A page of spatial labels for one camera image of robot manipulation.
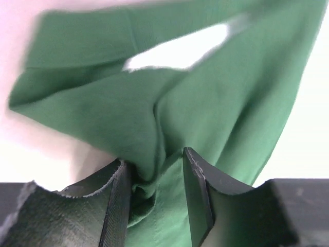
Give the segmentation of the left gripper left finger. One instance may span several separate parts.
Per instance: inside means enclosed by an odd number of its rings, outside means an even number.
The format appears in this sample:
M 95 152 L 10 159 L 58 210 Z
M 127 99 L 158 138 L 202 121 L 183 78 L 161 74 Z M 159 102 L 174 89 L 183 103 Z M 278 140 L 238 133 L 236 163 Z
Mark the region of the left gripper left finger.
M 1 183 L 1 246 L 124 246 L 130 166 L 115 160 L 62 191 Z

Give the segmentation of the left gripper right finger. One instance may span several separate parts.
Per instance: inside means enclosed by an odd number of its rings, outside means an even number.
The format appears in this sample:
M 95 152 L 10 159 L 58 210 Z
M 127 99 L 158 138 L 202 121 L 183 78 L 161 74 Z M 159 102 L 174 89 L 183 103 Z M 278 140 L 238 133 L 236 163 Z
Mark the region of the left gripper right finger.
M 246 185 L 183 151 L 193 246 L 328 246 L 328 180 Z

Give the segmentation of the white and green t shirt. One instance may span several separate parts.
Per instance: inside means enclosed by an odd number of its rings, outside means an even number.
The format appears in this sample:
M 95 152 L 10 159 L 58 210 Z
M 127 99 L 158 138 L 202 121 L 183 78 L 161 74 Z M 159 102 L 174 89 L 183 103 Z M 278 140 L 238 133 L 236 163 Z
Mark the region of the white and green t shirt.
M 126 246 L 190 246 L 181 153 L 253 184 L 327 1 L 186 1 L 42 19 L 9 109 L 133 163 Z

